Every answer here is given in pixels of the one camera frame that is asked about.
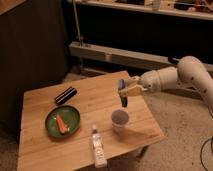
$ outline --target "floor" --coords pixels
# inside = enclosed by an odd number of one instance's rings
[[[88,77],[88,74],[85,73],[79,74],[76,70],[71,70],[64,81],[85,79]],[[136,158],[139,151],[134,151],[110,159],[109,167],[99,170],[204,170],[200,162],[200,149],[204,141],[213,136],[213,118],[197,94],[180,93],[180,91],[176,91],[176,93],[178,95],[174,92],[144,94],[145,101],[165,133],[166,139],[150,146],[142,160]],[[17,156],[16,141],[1,131],[0,127],[0,170],[15,171]],[[203,161],[209,171],[213,170],[210,143],[203,150]],[[83,168],[80,171],[90,170],[95,170],[94,166]]]

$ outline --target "white cup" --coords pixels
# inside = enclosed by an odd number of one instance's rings
[[[114,131],[120,133],[129,121],[129,114],[122,109],[118,109],[112,112],[111,119]]]

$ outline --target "carrot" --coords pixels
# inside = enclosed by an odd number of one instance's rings
[[[64,123],[64,121],[62,120],[59,114],[56,115],[56,121],[61,134],[65,134],[66,132],[69,131],[67,125]]]

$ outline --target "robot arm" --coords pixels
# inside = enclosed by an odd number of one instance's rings
[[[123,80],[123,83],[119,81],[119,84],[123,84],[123,88],[118,91],[121,98],[142,95],[144,91],[157,92],[193,87],[210,109],[213,109],[213,80],[202,62],[192,56],[183,57],[177,68],[148,71],[140,77]]]

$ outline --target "wooden table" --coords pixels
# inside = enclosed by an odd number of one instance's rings
[[[24,94],[18,171],[70,171],[94,164],[91,128],[97,125],[103,137],[107,159],[145,147],[164,139],[164,134],[142,96],[130,97],[127,129],[121,135],[112,130],[111,113],[121,108],[118,80],[127,72],[73,81],[28,91]],[[54,97],[69,86],[78,94],[66,102],[77,108],[81,125],[69,138],[54,141],[47,136],[45,118],[56,107]]]

